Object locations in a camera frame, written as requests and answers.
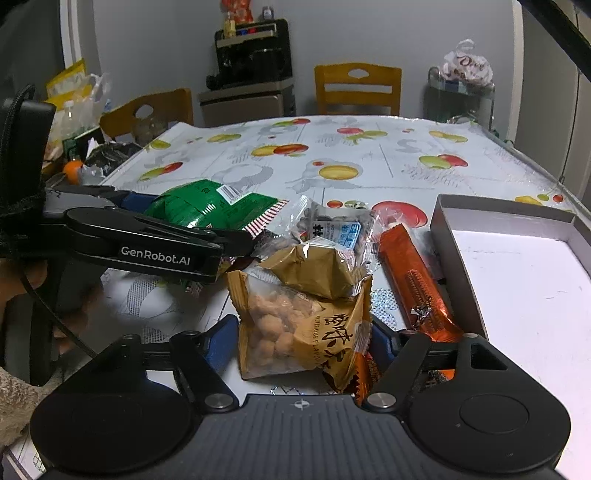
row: lemon print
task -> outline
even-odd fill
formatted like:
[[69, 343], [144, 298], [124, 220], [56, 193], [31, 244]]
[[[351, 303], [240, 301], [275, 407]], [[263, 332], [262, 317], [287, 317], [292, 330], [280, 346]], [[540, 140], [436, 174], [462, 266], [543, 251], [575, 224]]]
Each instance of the lemon print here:
[[218, 134], [211, 137], [208, 143], [224, 143], [224, 142], [231, 142], [232, 140], [238, 140], [242, 135], [241, 134]]
[[359, 172], [357, 168], [349, 167], [348, 165], [330, 165], [321, 168], [319, 174], [327, 180], [350, 180], [359, 175]]
[[382, 132], [381, 130], [366, 130], [363, 132], [363, 136], [365, 138], [369, 137], [386, 137], [388, 135], [387, 132]]
[[463, 137], [461, 135], [447, 134], [447, 133], [441, 132], [439, 130], [431, 130], [429, 132], [429, 135], [431, 135], [432, 137], [436, 137], [436, 138], [445, 138], [446, 140], [451, 140], [455, 143], [464, 143], [464, 142], [468, 141], [468, 139], [466, 137]]
[[455, 143], [464, 143], [468, 141], [466, 137], [463, 137], [461, 135], [446, 135], [445, 138], [447, 138], [448, 140], [452, 140]]
[[516, 202], [520, 203], [529, 203], [531, 205], [542, 205], [541, 202], [538, 202], [535, 198], [530, 195], [523, 195], [521, 197], [515, 197]]
[[264, 147], [255, 148], [251, 155], [253, 157], [268, 157], [269, 155], [273, 155], [277, 145], [265, 145]]
[[158, 138], [150, 142], [150, 147], [155, 148], [156, 150], [164, 150], [170, 146], [170, 143], [165, 142], [164, 140], [159, 140]]
[[433, 155], [423, 155], [422, 157], [419, 157], [418, 160], [427, 168], [433, 168], [434, 170], [447, 170], [452, 167], [447, 160]]

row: chair back hole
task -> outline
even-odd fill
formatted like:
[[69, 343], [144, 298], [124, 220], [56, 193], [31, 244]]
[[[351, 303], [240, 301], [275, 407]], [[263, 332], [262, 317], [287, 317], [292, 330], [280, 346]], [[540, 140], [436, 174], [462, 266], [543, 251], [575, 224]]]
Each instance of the chair back hole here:
[[150, 115], [152, 115], [152, 113], [154, 113], [154, 108], [151, 105], [145, 103], [135, 111], [134, 117], [142, 120], [144, 118], [148, 118]]
[[365, 77], [369, 77], [369, 73], [363, 69], [351, 70], [348, 75], [350, 77], [353, 77], [354, 79], [362, 79]]

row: orange candy bar wrapper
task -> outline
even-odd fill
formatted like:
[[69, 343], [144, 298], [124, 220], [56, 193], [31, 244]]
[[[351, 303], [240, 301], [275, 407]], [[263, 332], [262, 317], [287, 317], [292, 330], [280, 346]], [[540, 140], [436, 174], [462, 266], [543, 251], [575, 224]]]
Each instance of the orange candy bar wrapper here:
[[379, 254], [398, 289], [408, 326], [426, 333], [434, 342], [458, 342], [463, 331], [453, 322], [404, 225], [382, 234]]

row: snack wrapper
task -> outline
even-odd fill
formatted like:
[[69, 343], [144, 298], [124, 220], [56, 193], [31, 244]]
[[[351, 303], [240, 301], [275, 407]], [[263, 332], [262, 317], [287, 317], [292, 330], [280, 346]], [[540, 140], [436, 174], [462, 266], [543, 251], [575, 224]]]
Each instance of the snack wrapper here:
[[324, 238], [279, 250], [261, 267], [288, 287], [329, 300], [351, 296], [357, 276], [353, 250]]
[[458, 342], [463, 332], [453, 322], [403, 225], [382, 234], [379, 254], [398, 289], [409, 327], [426, 333], [435, 342]]
[[215, 181], [198, 180], [164, 192], [145, 214], [189, 228], [238, 230], [278, 202], [259, 193], [241, 193]]
[[238, 337], [242, 378], [322, 368], [337, 391], [356, 372], [355, 351], [366, 345], [371, 277], [355, 298], [324, 301], [265, 283], [241, 271], [228, 274], [230, 297], [241, 319]]
[[267, 226], [271, 238], [264, 239], [254, 256], [265, 260], [287, 245], [324, 238], [355, 253], [355, 265], [365, 274], [378, 266], [377, 243], [384, 229], [367, 208], [329, 208], [302, 195], [290, 202]]

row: black appliance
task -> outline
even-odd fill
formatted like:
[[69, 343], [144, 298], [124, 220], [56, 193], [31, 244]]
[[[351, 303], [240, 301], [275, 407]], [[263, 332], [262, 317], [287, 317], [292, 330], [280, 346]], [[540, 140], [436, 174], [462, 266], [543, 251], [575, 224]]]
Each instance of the black appliance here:
[[292, 76], [287, 21], [270, 20], [236, 26], [236, 36], [215, 34], [219, 74], [207, 77], [207, 88], [280, 82]]

